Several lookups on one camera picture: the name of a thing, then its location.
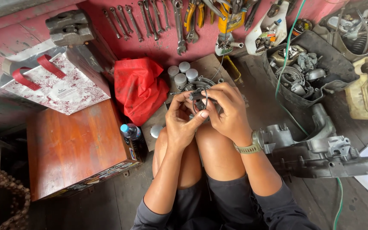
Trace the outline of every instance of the wooden box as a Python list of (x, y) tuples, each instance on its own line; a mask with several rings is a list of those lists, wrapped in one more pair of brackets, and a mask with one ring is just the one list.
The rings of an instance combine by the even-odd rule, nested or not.
[(122, 124), (112, 99), (71, 115), (47, 109), (29, 118), (31, 200), (70, 196), (140, 165)]

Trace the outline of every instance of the black shorts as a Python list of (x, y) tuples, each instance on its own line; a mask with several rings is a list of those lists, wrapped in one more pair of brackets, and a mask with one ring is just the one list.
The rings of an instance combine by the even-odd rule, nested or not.
[(189, 220), (198, 218), (216, 223), (213, 229), (220, 229), (221, 225), (237, 230), (268, 228), (247, 175), (236, 180), (218, 181), (203, 174), (195, 185), (177, 190), (168, 229), (181, 229)]

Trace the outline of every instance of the red plastic bag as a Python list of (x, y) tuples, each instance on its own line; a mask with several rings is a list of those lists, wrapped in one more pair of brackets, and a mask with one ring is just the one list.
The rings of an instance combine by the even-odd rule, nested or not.
[(167, 99), (163, 68), (148, 57), (115, 61), (116, 100), (133, 124), (141, 126)]

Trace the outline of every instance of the green watch strap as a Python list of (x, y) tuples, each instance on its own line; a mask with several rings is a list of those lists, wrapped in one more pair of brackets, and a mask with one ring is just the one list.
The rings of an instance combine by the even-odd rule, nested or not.
[(240, 153), (240, 154), (253, 154), (253, 153), (261, 151), (262, 148), (260, 147), (260, 145), (258, 143), (258, 131), (253, 131), (252, 132), (252, 144), (250, 146), (238, 147), (234, 143), (234, 147), (238, 151), (238, 153)]

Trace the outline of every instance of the hand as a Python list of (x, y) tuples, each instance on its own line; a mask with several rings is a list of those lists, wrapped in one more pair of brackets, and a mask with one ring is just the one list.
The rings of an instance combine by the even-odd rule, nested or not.
[(245, 102), (237, 87), (231, 87), (227, 82), (220, 83), (207, 90), (208, 98), (217, 100), (224, 110), (218, 114), (213, 103), (208, 100), (212, 127), (219, 133), (231, 139), (239, 147), (252, 144), (252, 129), (249, 127)]
[[(189, 97), (189, 91), (174, 96), (166, 113), (168, 147), (184, 150), (193, 140), (197, 128), (210, 113), (207, 109), (198, 111), (196, 108), (197, 114), (195, 114)], [(194, 118), (190, 121), (191, 113), (194, 114)]]

